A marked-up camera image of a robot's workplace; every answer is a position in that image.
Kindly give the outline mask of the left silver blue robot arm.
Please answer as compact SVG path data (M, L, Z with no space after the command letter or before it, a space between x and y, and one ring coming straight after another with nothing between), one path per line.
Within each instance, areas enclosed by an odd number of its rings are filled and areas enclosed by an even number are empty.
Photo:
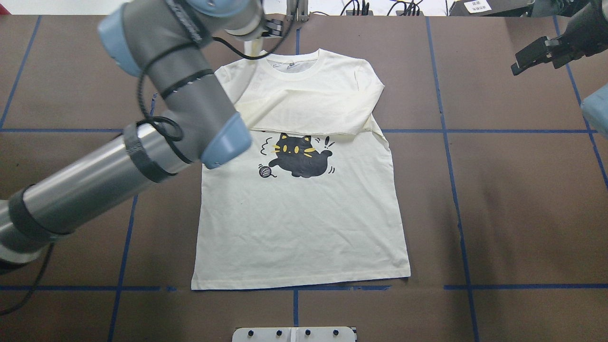
M3 200L2 274L190 164L214 169L249 149L245 121L201 52L218 30L241 41L286 36L258 0L134 0L100 22L108 54L139 82L147 76L167 110Z

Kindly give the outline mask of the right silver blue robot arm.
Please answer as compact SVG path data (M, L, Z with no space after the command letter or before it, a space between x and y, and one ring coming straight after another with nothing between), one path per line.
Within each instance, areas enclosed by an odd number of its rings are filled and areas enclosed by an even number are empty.
M518 76L538 64L559 69L584 57L595 57L608 49L607 2L591 0L569 20L555 38L541 36L515 53L511 73ZM601 136L608 136L608 95L603 85L580 102L584 119Z

